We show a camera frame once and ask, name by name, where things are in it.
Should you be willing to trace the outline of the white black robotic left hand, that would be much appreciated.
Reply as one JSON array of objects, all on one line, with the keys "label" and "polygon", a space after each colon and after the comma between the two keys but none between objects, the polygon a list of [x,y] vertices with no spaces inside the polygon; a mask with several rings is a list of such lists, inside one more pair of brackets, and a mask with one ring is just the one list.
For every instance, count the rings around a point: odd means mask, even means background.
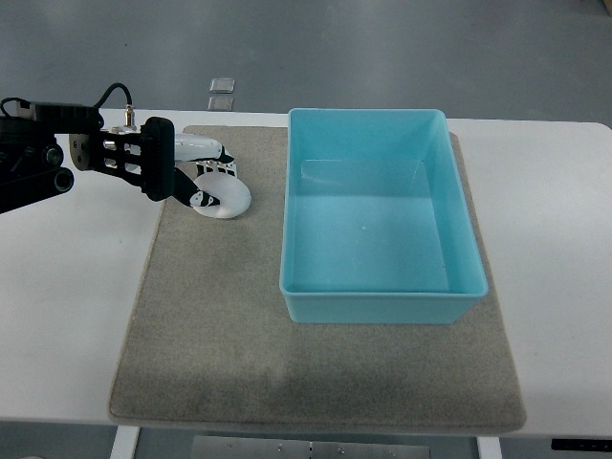
[{"label": "white black robotic left hand", "polygon": [[174,189],[172,196],[181,204],[191,208],[213,208],[221,206],[220,200],[200,189],[181,169],[179,164],[191,163],[197,168],[197,178],[212,172],[237,176],[235,159],[219,141],[194,135],[177,134],[174,141]]}]

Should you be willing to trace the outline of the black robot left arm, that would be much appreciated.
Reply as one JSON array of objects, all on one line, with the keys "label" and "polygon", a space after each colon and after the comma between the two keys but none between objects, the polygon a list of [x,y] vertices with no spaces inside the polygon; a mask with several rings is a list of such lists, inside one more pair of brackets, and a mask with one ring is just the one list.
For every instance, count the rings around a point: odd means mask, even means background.
[{"label": "black robot left arm", "polygon": [[[104,128],[99,109],[111,94],[125,95],[125,125],[120,132]],[[75,168],[117,177],[159,202],[175,187],[174,125],[153,117],[138,128],[128,88],[111,84],[92,106],[1,100],[1,211],[23,208],[70,191],[75,178],[63,164],[56,136],[69,137]]]}]

